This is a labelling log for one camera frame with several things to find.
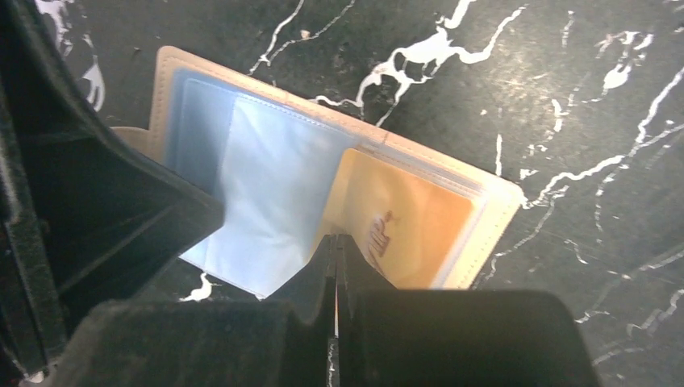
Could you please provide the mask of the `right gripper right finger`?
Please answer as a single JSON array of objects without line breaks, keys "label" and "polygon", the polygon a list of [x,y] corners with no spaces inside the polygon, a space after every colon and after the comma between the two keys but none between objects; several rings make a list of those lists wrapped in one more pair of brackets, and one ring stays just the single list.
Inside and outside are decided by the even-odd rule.
[{"label": "right gripper right finger", "polygon": [[597,386],[582,335],[536,290],[397,289],[335,237],[343,386]]}]

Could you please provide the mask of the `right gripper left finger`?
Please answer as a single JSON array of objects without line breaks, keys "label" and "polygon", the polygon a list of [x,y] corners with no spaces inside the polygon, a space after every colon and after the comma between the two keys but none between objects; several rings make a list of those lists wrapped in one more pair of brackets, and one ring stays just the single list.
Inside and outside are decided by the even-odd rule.
[{"label": "right gripper left finger", "polygon": [[336,237],[263,301],[107,302],[76,329],[55,386],[325,386]]}]

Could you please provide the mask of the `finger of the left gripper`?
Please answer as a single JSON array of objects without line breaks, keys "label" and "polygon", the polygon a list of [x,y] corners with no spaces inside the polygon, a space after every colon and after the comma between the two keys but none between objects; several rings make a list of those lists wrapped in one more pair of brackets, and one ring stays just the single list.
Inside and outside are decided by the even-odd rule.
[{"label": "finger of the left gripper", "polygon": [[2,373],[54,363],[91,308],[130,297],[222,210],[100,121],[34,2],[2,2]]}]

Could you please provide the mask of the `gold credit card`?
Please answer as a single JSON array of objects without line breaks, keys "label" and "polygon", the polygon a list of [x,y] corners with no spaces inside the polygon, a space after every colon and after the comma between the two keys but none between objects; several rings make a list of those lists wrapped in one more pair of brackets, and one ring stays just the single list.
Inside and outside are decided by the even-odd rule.
[{"label": "gold credit card", "polygon": [[389,161],[346,150],[314,242],[347,234],[393,285],[444,284],[475,205],[471,198]]}]

